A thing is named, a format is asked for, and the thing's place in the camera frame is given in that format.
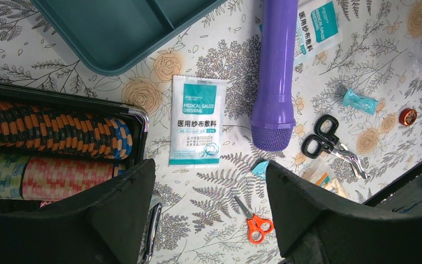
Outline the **teal wrapped packet right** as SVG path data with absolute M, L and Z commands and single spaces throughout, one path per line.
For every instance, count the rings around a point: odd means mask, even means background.
M 356 94 L 352 89 L 348 89 L 343 97 L 343 106 L 352 107 L 366 114 L 373 115 L 379 105 L 379 101 Z

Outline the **black poker chip case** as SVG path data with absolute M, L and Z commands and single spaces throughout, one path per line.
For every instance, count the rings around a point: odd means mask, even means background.
M 143 158 L 144 110 L 0 83 L 0 215 L 33 211 L 123 174 Z M 163 201 L 152 194 L 136 263 L 154 252 Z

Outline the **adhesive bandage pack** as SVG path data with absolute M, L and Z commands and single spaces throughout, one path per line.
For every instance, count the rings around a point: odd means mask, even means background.
M 348 198 L 348 194 L 339 181 L 337 174 L 325 158 L 310 159 L 304 166 L 301 177 L 331 193 Z

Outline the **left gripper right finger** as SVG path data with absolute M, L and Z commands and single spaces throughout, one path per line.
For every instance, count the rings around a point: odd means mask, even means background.
M 353 202 L 274 161 L 265 181 L 283 263 L 422 263 L 422 216 Z

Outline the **purple flashlight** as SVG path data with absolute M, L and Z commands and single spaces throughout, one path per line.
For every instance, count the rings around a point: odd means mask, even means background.
M 250 118 L 252 141 L 263 151 L 282 151 L 295 127 L 292 77 L 298 2 L 264 2 L 257 98 Z

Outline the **small red round tin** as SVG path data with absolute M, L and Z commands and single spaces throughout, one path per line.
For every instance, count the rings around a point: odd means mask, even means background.
M 399 123 L 404 126 L 412 125 L 418 117 L 418 112 L 412 108 L 404 109 L 399 115 Z

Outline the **black handled scissors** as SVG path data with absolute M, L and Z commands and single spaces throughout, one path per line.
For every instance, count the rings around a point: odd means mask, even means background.
M 339 122 L 335 117 L 329 114 L 322 115 L 314 125 L 314 133 L 308 135 L 302 142 L 301 152 L 311 159 L 318 158 L 322 152 L 332 154 L 350 163 L 357 178 L 368 179 L 370 175 L 363 167 L 360 158 L 336 136 L 338 128 Z

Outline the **gauze dressing packet left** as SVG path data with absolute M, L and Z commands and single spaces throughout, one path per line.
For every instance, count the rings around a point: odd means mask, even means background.
M 227 81 L 173 76 L 169 165 L 217 167 Z

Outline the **teal divided tray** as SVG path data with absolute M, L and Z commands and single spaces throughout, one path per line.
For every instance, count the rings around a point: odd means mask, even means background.
M 125 73 L 222 1 L 32 1 L 91 71 Z

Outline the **teal wrapped packet left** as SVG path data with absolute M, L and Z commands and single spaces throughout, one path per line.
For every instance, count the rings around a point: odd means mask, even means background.
M 258 176 L 260 179 L 266 180 L 266 169 L 268 167 L 269 161 L 259 162 L 252 169 L 252 174 Z

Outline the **teal wrapped packet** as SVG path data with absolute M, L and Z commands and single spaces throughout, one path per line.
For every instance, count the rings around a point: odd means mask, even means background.
M 352 107 L 366 114 L 373 115 L 379 105 L 379 101 L 356 94 L 352 89 L 348 89 L 343 97 L 343 106 Z
M 259 162 L 252 169 L 252 174 L 258 176 L 260 179 L 266 180 L 266 169 L 268 167 L 269 161 Z

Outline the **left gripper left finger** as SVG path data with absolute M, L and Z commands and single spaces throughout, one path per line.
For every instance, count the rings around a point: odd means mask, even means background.
M 155 179 L 146 159 L 66 199 L 0 214 L 0 263 L 136 263 Z

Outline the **gauze dressing packet right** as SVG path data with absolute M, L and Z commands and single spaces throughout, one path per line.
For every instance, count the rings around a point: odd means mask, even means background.
M 333 1 L 265 1 L 260 67 L 299 65 L 342 40 Z

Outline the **orange handled scissors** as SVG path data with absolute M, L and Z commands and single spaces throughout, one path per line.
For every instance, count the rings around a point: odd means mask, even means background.
M 265 236 L 274 230 L 274 224 L 271 220 L 260 218 L 258 215 L 253 213 L 244 204 L 238 196 L 234 196 L 235 201 L 239 205 L 240 209 L 246 216 L 246 222 L 248 226 L 248 240 L 252 244 L 260 244 L 265 239 Z

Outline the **gauze dressing packet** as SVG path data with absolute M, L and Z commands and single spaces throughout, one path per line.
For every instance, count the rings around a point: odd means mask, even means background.
M 265 1 L 260 67 L 299 65 L 342 40 L 333 1 Z
M 169 165 L 217 167 L 227 81 L 173 76 Z

